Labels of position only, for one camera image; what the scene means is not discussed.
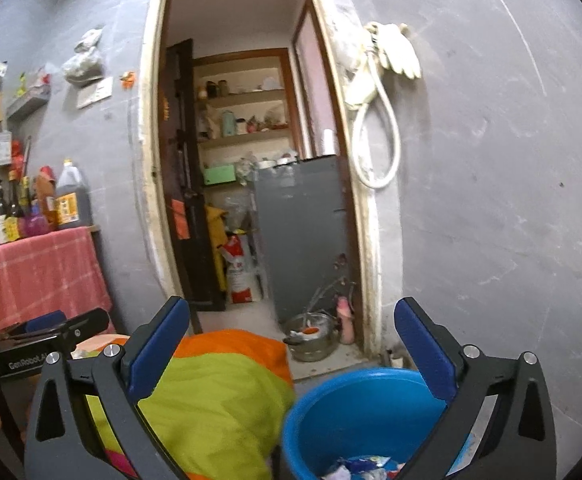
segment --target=white hose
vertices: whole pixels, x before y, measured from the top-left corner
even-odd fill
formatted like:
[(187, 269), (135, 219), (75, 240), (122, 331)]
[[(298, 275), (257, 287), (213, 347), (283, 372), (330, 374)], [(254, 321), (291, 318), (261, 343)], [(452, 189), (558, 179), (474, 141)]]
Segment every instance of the white hose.
[(393, 107), (391, 107), (391, 101), (389, 101), (389, 96), (386, 94), (385, 86), (382, 84), (380, 79), (380, 74), (377, 70), (377, 65), (375, 64), (377, 60), (375, 59), (375, 52), (367, 51), (367, 63), (369, 64), (369, 72), (373, 78), (373, 83), (377, 88), (377, 93), (385, 106), (387, 115), (389, 116), (389, 124), (391, 126), (391, 137), (393, 139), (393, 157), (391, 159), (391, 166), (389, 171), (382, 178), (371, 179), (367, 175), (360, 164), (359, 156), (359, 146), (362, 137), (362, 127), (365, 122), (365, 117), (367, 115), (367, 110), (369, 110), (369, 103), (364, 103), (360, 106), (357, 111), (356, 120), (353, 123), (353, 136), (351, 138), (351, 153), (353, 158), (353, 167), (356, 170), (357, 177), (360, 182), (371, 189), (382, 189), (389, 185), (389, 183), (394, 179), (395, 175), (398, 173), (398, 168), (400, 167), (400, 158), (402, 155), (402, 147), (400, 140), (400, 130), (398, 128), (398, 121), (395, 118), (395, 113), (393, 113)]

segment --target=lime green fabric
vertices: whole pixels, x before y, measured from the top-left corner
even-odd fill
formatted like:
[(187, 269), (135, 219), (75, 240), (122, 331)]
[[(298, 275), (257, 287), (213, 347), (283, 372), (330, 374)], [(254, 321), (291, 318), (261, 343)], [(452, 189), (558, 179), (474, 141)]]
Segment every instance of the lime green fabric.
[[(241, 354), (171, 359), (138, 406), (181, 469), (210, 480), (270, 480), (265, 458), (277, 444), (293, 389)], [(100, 400), (88, 397), (106, 449), (122, 452)]]

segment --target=blue plastic basin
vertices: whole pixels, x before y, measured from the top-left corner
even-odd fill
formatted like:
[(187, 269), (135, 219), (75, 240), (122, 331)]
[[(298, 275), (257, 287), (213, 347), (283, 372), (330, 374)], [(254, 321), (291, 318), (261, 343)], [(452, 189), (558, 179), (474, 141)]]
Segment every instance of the blue plastic basin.
[(350, 372), (321, 384), (291, 409), (283, 452), (297, 480), (319, 478), (341, 457), (372, 454), (407, 462), (445, 408), (418, 372)]

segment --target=blue gripper pad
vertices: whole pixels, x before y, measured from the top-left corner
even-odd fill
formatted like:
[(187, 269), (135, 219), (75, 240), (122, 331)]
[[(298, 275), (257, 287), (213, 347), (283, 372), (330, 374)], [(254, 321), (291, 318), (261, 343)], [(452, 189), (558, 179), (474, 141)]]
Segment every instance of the blue gripper pad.
[[(415, 306), (411, 307), (410, 302), (413, 302)], [(455, 367), (424, 322), (418, 317), (419, 313), (415, 312), (417, 309), (421, 310), (421, 307), (413, 298), (403, 298), (398, 301), (393, 311), (395, 330), (404, 341), (404, 345), (433, 396), (450, 402), (457, 390)], [(428, 316), (427, 321), (433, 325)]]
[(54, 310), (48, 314), (43, 314), (42, 316), (28, 320), (24, 325), (24, 331), (28, 334), (30, 332), (37, 332), (38, 330), (46, 330), (47, 328), (53, 328), (63, 324), (65, 321), (65, 313), (62, 310)]
[(153, 393), (188, 327), (189, 304), (172, 296), (148, 324), (133, 332), (120, 370), (132, 402)]

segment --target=green box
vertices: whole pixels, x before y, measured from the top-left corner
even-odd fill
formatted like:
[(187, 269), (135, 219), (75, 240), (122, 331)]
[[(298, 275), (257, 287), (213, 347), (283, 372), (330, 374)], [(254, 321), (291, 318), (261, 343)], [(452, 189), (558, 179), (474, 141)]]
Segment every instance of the green box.
[(223, 182), (235, 182), (235, 166), (232, 164), (207, 168), (204, 173), (206, 186), (222, 184)]

